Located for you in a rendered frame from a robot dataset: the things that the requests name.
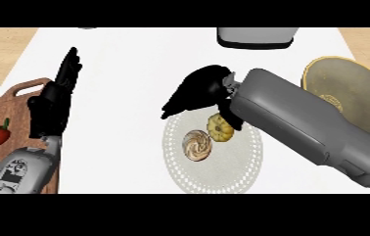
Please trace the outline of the wooden cutting board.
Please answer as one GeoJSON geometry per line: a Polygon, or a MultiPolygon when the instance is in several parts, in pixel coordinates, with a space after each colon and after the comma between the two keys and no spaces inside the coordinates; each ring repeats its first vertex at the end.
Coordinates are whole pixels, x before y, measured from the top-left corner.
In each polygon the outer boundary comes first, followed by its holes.
{"type": "Polygon", "coordinates": [[[44,87],[49,82],[50,79],[46,77],[22,82],[12,86],[0,96],[0,126],[6,118],[10,120],[7,126],[10,138],[0,145],[0,162],[18,148],[46,148],[44,143],[38,139],[30,137],[31,112],[28,108],[28,99],[40,94],[40,90],[33,90],[24,95],[18,95],[18,92],[34,86],[44,87]]]}

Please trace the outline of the brown swirl cupcake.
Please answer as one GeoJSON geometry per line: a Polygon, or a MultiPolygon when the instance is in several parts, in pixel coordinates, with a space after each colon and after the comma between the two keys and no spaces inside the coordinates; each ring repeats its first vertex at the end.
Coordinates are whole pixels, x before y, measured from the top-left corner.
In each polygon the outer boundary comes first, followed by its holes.
{"type": "Polygon", "coordinates": [[[195,161],[202,161],[211,154],[212,144],[208,134],[202,130],[192,130],[183,140],[186,157],[195,161]]]}

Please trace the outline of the white round placemat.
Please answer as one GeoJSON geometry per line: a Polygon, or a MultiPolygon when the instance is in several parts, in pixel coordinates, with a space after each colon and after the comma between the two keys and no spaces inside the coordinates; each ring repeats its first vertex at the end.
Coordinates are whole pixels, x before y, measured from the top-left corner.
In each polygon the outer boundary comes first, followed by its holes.
{"type": "Polygon", "coordinates": [[[211,141],[209,156],[192,161],[184,152],[184,138],[199,130],[205,134],[215,108],[184,111],[168,118],[162,148],[165,164],[176,183],[187,193],[245,193],[252,187],[263,162],[260,131],[243,124],[227,142],[211,141]]]}

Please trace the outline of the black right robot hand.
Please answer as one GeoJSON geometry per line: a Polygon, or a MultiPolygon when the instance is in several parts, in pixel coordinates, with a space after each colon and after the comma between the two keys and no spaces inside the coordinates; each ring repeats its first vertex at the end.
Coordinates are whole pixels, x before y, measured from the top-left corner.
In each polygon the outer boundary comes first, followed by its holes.
{"type": "Polygon", "coordinates": [[[243,120],[232,113],[232,93],[223,84],[224,78],[232,74],[227,67],[211,65],[189,74],[162,107],[161,119],[181,113],[218,106],[221,118],[236,130],[242,130],[243,120]]]}

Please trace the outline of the yellow bowl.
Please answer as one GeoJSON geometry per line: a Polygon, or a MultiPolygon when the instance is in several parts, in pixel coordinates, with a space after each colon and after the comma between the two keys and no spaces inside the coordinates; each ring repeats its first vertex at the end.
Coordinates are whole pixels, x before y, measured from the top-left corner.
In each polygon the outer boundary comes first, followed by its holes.
{"type": "Polygon", "coordinates": [[[348,58],[321,57],[304,69],[301,87],[370,132],[370,68],[348,58]]]}

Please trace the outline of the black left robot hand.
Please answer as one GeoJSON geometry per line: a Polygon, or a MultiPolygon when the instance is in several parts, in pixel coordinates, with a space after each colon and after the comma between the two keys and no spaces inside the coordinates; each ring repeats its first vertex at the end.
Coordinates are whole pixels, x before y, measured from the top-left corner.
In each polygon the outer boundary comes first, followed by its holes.
{"type": "Polygon", "coordinates": [[[31,138],[61,136],[64,133],[69,118],[71,95],[81,68],[78,50],[72,47],[61,63],[55,80],[28,100],[31,138]]]}

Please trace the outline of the yellow squash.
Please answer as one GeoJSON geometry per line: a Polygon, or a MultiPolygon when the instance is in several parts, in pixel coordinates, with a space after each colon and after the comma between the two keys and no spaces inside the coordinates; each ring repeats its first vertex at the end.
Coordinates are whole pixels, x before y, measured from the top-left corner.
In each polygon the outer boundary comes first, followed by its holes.
{"type": "Polygon", "coordinates": [[[215,142],[227,142],[235,135],[235,128],[220,114],[208,118],[206,130],[215,142]]]}

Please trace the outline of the red pepper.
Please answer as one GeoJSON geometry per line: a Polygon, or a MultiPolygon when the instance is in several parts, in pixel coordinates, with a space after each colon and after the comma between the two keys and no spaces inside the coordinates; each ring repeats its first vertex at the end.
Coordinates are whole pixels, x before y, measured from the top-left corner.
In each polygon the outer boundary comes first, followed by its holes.
{"type": "Polygon", "coordinates": [[[9,123],[10,123],[10,119],[5,118],[3,124],[0,125],[0,145],[7,141],[7,139],[10,138],[10,130],[9,128],[9,123]]]}

